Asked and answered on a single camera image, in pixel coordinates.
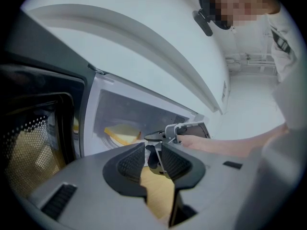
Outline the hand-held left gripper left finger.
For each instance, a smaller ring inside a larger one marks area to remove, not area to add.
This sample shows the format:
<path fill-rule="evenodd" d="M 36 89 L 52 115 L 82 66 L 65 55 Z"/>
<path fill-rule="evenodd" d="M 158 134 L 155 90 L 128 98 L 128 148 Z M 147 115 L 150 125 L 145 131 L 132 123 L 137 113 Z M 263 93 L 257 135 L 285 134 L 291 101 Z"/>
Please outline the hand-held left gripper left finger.
<path fill-rule="evenodd" d="M 47 230 L 147 229 L 144 150 L 138 143 L 71 162 L 30 195 L 27 211 Z"/>

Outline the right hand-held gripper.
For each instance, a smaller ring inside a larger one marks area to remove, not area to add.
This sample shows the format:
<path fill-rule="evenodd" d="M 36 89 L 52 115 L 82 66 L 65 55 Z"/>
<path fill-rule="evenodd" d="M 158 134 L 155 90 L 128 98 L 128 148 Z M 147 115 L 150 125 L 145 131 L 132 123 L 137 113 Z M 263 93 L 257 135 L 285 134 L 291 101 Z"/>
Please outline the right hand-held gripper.
<path fill-rule="evenodd" d="M 165 127 L 165 131 L 159 130 L 144 136 L 144 139 L 150 142 L 160 142 L 165 138 L 170 140 L 177 139 L 177 136 L 192 135 L 201 138 L 211 138 L 206 125 L 203 121 L 177 123 Z M 146 150 L 149 151 L 147 160 L 150 171 L 154 174 L 167 174 L 162 164 L 162 149 L 156 148 L 154 145 L 147 145 Z"/>

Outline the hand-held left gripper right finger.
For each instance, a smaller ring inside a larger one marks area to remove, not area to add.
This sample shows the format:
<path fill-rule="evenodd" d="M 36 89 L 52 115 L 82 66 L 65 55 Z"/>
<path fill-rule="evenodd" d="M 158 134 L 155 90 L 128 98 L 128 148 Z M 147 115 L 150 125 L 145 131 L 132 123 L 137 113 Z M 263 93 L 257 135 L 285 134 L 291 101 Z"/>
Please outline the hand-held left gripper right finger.
<path fill-rule="evenodd" d="M 259 150 L 239 158 L 164 142 L 161 160 L 175 185 L 170 229 L 237 229 L 258 170 Z"/>

